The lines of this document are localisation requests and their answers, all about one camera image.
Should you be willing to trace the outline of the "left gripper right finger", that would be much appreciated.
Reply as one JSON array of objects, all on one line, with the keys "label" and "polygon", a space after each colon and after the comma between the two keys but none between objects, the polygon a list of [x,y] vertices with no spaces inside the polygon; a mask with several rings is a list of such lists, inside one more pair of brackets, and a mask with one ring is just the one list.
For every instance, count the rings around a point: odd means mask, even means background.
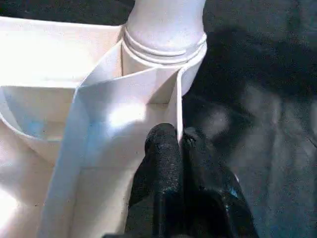
[{"label": "left gripper right finger", "polygon": [[186,228],[193,238],[257,238],[235,174],[214,157],[206,137],[188,127],[182,138]]}]

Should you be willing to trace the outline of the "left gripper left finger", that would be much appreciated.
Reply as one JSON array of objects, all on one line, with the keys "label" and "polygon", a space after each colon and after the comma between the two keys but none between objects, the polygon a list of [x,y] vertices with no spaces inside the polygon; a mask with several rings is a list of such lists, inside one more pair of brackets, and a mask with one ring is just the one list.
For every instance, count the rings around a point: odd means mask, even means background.
[{"label": "left gripper left finger", "polygon": [[154,126],[136,170],[125,230],[134,238],[175,238],[184,233],[183,161],[176,130]]}]

